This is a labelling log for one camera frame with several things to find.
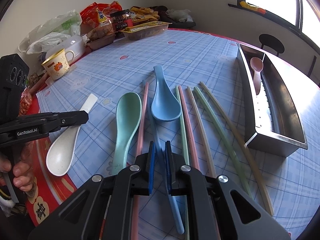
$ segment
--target hand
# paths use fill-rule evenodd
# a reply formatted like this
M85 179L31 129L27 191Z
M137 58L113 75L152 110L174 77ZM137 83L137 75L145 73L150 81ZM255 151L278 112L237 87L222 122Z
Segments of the hand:
M15 175L13 184L25 192L28 192L32 189L32 183L34 180L31 156L32 147L33 142L28 142L25 144L20 154L21 161L13 167L13 174ZM0 157L0 170L4 172L11 170L10 162L4 157ZM0 184L5 185L3 178L0 178Z

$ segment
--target white wall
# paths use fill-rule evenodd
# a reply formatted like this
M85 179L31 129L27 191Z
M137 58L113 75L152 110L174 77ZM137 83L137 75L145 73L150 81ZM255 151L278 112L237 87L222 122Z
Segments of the white wall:
M189 9L196 22L196 30L207 31L231 37L260 47L259 35L268 33L277 37L284 45L285 52L280 58L307 74L313 56L317 61L313 74L320 79L320 55L298 36L280 25L252 12L232 8L228 3L237 0L157 0L158 5L169 9Z
M14 0L0 21L0 56L18 53L17 47L23 38L36 26L57 15L75 9L80 12L93 2L111 3L114 0ZM148 7L154 0L116 0L122 8L131 6ZM32 72L40 67L34 56L23 59Z

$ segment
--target black jar lid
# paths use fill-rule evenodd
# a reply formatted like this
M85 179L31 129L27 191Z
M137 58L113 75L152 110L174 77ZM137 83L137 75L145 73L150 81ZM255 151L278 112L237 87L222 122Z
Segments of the black jar lid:
M119 16L119 15L123 15L123 14L129 13L129 12L130 12L129 9L127 9L127 10L122 10L122 11L110 13L110 16L111 16L111 17L117 17L117 16Z

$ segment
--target window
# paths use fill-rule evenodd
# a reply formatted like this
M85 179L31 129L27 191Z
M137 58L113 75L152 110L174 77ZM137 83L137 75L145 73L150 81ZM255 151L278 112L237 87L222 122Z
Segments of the window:
M320 54L320 21L307 0L237 0L229 6L248 10L241 1L265 9L265 14L250 11L287 28Z

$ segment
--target yellow mug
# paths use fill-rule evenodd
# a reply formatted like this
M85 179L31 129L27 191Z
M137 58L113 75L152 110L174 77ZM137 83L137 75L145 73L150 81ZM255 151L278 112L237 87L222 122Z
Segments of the yellow mug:
M67 60L65 50L61 49L41 64L53 80L57 80L67 73L70 67L69 62L72 62L75 58L75 53L72 50L69 50L67 53L72 53L72 59L69 61Z

